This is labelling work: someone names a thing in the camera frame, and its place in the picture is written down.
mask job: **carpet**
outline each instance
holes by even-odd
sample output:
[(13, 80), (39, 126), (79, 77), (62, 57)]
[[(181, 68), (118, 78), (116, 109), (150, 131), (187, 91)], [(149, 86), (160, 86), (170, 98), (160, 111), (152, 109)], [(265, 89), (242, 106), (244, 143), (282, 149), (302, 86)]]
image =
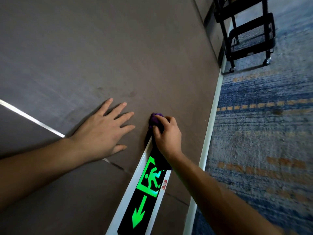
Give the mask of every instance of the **carpet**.
[[(263, 52), (224, 75), (205, 170), (286, 233), (312, 234), (313, 1), (268, 0), (268, 8), (271, 65), (254, 68)], [(257, 4), (237, 25), (261, 15)], [(199, 209), (192, 234), (214, 234)]]

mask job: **floor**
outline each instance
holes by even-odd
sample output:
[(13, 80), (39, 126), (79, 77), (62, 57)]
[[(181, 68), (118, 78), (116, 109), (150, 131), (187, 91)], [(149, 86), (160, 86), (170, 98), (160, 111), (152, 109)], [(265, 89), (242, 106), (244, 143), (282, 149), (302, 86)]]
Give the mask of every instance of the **floor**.
[[(1, 234), (103, 234), (144, 150), (152, 112), (174, 116), (199, 162), (219, 67), (192, 0), (0, 0), (0, 99), (70, 136), (106, 99), (128, 103), (127, 150), (0, 213)], [(60, 139), (0, 106), (0, 155)], [(171, 174), (153, 234), (181, 234), (190, 194)]]
[[(260, 67), (259, 53), (224, 74), (205, 170), (286, 234), (312, 234), (313, 3), (268, 0), (268, 8), (272, 63)], [(236, 22), (261, 15), (258, 4)], [(200, 210), (193, 234), (214, 234)]]

